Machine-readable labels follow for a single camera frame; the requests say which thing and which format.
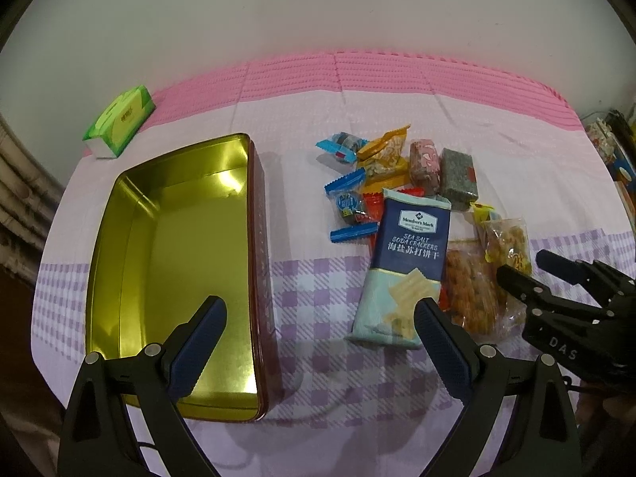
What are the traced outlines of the blue soda cracker pack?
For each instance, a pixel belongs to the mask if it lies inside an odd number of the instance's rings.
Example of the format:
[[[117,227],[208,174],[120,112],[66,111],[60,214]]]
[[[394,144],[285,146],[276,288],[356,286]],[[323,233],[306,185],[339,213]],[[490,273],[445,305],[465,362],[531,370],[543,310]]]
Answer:
[[[384,191],[383,217],[349,341],[406,350],[423,346],[414,310],[423,298],[439,300],[451,212],[445,198]]]

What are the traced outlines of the green tissue pack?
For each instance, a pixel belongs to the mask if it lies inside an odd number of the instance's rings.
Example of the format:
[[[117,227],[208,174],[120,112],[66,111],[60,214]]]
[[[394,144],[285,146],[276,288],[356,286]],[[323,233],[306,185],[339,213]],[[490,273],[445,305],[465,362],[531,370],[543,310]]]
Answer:
[[[144,85],[123,91],[85,132],[85,147],[95,158],[119,157],[154,110],[155,103]]]

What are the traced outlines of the clear bag fried snacks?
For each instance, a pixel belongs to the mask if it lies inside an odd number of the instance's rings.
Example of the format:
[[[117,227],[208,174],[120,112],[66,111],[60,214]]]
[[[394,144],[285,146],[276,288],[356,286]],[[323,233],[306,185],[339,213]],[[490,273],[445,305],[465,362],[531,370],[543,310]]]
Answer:
[[[440,307],[477,342],[502,342],[525,321],[525,307],[500,289],[477,240],[448,244]]]

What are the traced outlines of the orange yellow snack packet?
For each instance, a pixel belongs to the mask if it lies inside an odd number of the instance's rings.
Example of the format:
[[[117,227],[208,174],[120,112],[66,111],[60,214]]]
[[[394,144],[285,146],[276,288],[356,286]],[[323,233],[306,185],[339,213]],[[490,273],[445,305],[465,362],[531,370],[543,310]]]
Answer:
[[[357,168],[365,171],[363,193],[379,193],[384,188],[397,188],[410,182],[409,161],[402,156],[410,127],[407,124],[389,130],[358,151]]]

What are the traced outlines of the grey green wrapped cake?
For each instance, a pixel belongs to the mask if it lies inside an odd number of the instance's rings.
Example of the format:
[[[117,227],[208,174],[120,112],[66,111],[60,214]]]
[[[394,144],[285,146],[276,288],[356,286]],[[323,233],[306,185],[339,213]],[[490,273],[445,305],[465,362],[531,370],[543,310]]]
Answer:
[[[471,155],[451,149],[442,151],[440,193],[456,211],[467,211],[479,199]]]

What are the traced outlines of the blue wrapped candy middle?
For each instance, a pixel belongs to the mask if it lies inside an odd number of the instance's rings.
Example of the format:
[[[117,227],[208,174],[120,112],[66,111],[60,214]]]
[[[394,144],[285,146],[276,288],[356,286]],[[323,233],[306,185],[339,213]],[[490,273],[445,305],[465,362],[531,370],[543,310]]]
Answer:
[[[335,210],[344,222],[343,227],[331,231],[332,243],[358,240],[377,233],[380,223],[371,222],[365,212],[361,193],[365,180],[365,169],[359,168],[340,176],[324,187],[327,198],[333,202]]]

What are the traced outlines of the cluttered items at right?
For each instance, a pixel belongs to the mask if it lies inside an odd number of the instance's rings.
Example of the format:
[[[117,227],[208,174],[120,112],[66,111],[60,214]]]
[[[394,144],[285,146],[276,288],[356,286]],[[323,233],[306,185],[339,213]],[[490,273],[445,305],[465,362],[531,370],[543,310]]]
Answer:
[[[594,111],[582,117],[581,122],[635,227],[635,130],[616,109]]]

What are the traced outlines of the gold toffee tin box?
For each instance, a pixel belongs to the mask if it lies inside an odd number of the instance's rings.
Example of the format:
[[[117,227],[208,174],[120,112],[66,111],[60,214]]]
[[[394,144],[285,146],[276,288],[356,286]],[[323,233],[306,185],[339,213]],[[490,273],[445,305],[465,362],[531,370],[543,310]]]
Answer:
[[[264,171],[245,134],[150,159],[115,180],[97,234],[86,348],[107,359],[162,342],[210,296],[227,327],[183,416],[252,422],[281,398]]]

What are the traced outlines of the pink patterned wrapped snack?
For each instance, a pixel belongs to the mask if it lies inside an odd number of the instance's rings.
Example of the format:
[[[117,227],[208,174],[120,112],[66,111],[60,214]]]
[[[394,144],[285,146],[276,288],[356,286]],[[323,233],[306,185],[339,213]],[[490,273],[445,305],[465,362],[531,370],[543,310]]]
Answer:
[[[441,186],[441,165],[438,151],[430,139],[415,140],[410,146],[410,179],[427,195],[438,194]]]

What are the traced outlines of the beige curtain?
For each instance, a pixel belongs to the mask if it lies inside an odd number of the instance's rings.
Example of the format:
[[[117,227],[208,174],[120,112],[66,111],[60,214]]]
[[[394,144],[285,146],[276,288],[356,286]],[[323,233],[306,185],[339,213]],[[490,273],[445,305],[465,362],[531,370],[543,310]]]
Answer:
[[[64,187],[0,124],[1,268],[35,284]]]

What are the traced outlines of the blue candy top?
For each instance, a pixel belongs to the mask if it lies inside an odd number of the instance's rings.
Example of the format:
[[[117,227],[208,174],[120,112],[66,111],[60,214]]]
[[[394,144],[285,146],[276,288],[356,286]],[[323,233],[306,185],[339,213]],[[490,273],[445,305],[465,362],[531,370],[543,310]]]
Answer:
[[[331,154],[341,163],[348,165],[357,163],[357,154],[368,144],[368,140],[359,138],[348,132],[339,132],[316,143],[318,149]]]

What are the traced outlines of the yellow clear snack packet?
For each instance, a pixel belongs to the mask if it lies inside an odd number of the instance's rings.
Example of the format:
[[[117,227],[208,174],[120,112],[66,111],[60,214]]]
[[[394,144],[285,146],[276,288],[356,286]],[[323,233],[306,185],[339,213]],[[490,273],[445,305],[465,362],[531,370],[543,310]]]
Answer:
[[[494,207],[478,202],[471,205],[470,212],[485,261],[492,266],[492,270],[510,266],[530,276],[533,266],[525,221],[505,219]]]

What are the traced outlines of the red snack packet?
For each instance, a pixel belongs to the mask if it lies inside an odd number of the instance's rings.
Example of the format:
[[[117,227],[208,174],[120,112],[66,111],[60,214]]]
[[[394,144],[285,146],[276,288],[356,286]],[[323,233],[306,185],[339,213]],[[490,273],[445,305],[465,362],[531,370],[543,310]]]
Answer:
[[[384,213],[384,189],[385,185],[377,182],[373,184],[368,191],[362,193],[365,212],[371,222],[380,223],[382,220]],[[426,195],[423,188],[412,185],[394,187],[394,191],[416,197],[424,197]]]

